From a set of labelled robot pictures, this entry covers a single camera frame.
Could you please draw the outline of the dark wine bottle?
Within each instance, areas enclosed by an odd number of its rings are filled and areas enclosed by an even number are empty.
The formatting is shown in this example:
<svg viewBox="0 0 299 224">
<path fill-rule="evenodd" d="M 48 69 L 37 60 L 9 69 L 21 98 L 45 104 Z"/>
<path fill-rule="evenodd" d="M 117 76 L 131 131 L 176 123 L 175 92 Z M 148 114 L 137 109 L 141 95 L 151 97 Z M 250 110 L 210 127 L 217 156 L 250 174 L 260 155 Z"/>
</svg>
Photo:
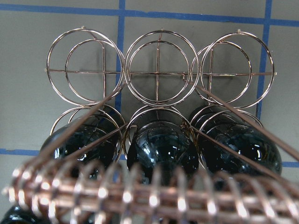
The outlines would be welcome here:
<svg viewBox="0 0 299 224">
<path fill-rule="evenodd" d="M 53 159 L 62 159 L 115 130 L 115 125 L 107 119 L 91 116 L 52 154 Z M 119 134 L 114 134 L 107 140 L 84 153 L 77 160 L 87 164 L 93 160 L 108 168 L 116 157 Z"/>
<path fill-rule="evenodd" d="M 142 181 L 152 182 L 156 166 L 161 168 L 161 184 L 169 185 L 174 171 L 182 167 L 187 176 L 199 168 L 199 154 L 194 143 L 178 125 L 166 120 L 148 123 L 133 136 L 127 154 L 127 167 L 140 164 Z"/>
<path fill-rule="evenodd" d="M 282 173 L 282 159 L 275 143 L 234 113 L 219 106 L 199 106 L 192 111 L 189 121 L 202 133 L 198 147 L 202 160 L 211 173 L 261 175 L 248 163 L 218 146 L 221 143 L 277 175 Z"/>
</svg>

